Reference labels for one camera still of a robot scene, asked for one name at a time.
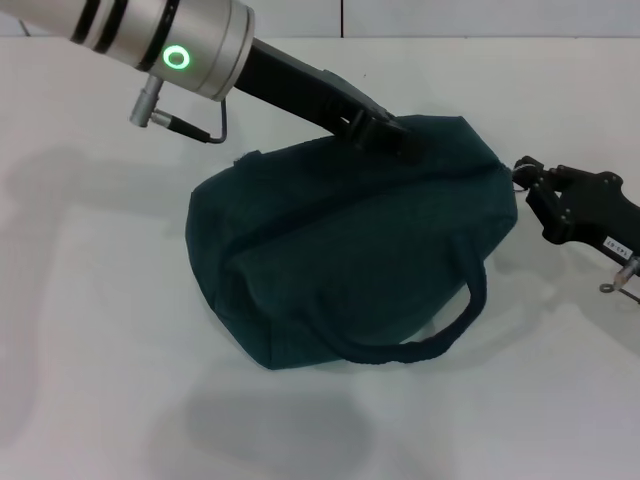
black bracket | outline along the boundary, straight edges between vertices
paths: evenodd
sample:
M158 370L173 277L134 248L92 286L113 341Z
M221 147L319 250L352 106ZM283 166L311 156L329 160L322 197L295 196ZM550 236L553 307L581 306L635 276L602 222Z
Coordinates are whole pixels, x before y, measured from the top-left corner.
M236 88L367 151L403 155L408 130L346 80L254 40Z
M529 190L527 203L549 242L586 243L623 266L640 254L640 208L622 194L618 175L565 166L545 170L524 157L513 181Z

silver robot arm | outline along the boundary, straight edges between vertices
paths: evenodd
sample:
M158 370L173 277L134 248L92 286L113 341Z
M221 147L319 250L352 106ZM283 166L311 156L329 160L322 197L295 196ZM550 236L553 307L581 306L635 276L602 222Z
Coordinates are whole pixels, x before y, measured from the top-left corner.
M406 131L351 84L253 38L254 13L237 0L0 0L0 11L147 72L131 115L206 143L226 138L234 86L357 147L399 153ZM223 102L223 136L156 108L164 82Z

white table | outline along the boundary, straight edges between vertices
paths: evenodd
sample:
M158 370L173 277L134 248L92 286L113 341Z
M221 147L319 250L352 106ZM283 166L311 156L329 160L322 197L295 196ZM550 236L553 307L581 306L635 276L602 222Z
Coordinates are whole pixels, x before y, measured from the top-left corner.
M640 41L272 43L396 114L464 115L507 164L612 170L640 202ZM52 39L0 58L2 480L638 478L640 308L600 294L612 262L546 243L524 203L445 357L271 373L201 300L189 194L323 132L234 92L228 143L201 146L128 124L132 69ZM161 103L217 127L195 95Z

green led ring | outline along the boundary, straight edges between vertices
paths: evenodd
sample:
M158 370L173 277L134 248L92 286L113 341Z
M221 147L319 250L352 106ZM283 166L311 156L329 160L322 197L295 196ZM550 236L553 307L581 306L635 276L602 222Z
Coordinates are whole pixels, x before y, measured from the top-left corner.
M171 60L173 55L182 55L182 62L175 63ZM164 59L164 63L167 64L168 67L173 68L174 70L184 70L191 63L191 57L189 56L189 52L184 47L180 45L173 45L171 47L167 47L164 50L164 54L162 55Z

bag handle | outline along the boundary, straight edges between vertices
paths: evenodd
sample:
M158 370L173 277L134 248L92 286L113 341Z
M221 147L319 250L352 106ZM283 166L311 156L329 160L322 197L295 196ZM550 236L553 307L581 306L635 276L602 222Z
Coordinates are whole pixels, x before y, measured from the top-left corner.
M464 312L433 337L401 345L364 345L349 340L331 324L318 318L308 318L308 326L336 355L353 363L415 363L439 357L478 318L487 303L487 274L475 245L462 234L454 235L451 242L456 263L467 283L471 299Z

